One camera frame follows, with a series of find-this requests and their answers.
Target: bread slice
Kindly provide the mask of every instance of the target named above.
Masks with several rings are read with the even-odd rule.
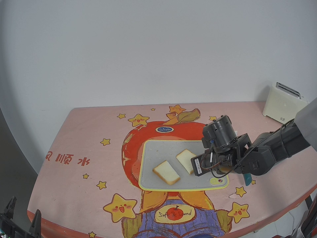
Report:
[[[179,175],[168,163],[168,161],[162,162],[160,165],[153,169],[153,172],[156,173],[163,181],[168,185],[173,185],[178,180],[180,180]]]
[[[185,149],[180,154],[176,156],[178,161],[184,166],[184,168],[187,170],[187,172],[191,175],[194,172],[191,158],[196,157],[195,154],[193,154],[190,150]]]

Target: gray cutting board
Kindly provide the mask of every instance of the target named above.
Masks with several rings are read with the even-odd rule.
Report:
[[[228,176],[217,179],[211,173],[197,177],[186,171],[176,159],[176,155],[184,149],[190,150],[195,155],[204,153],[201,141],[187,140],[148,140],[144,144],[139,185],[147,191],[195,191],[225,188],[229,184]],[[154,172],[153,168],[167,160],[180,176],[180,180],[173,185],[168,185]]]

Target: table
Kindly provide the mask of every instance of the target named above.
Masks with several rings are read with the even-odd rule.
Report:
[[[224,114],[238,134],[248,133],[251,141],[262,132],[278,129],[280,123],[262,115],[264,104],[73,109],[43,163],[28,216],[32,220],[36,209],[41,210],[45,238],[198,238],[202,234],[230,238],[257,230],[295,208],[317,187],[317,153],[312,147],[265,175],[253,176],[249,186],[242,175],[231,173],[224,189],[149,192],[139,188],[138,177],[148,139],[200,140],[203,126]],[[182,217],[160,212],[169,208],[181,208]]]

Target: white toaster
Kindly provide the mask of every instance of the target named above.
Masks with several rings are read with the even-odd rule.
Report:
[[[298,91],[277,82],[270,89],[262,114],[286,123],[294,119],[307,104],[307,99]]]

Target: red apple illustration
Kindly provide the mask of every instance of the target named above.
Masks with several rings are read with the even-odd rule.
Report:
[[[178,205],[167,210],[167,217],[170,220],[179,220],[183,217],[183,215],[184,212],[181,209],[179,209]]]
[[[141,159],[144,143],[149,139],[160,140],[201,140],[203,137],[203,123],[184,122],[180,124],[164,125],[165,121],[152,121],[147,125],[139,125],[126,136],[121,153],[122,166],[130,182],[139,188]],[[160,133],[159,127],[171,127],[173,131]]]

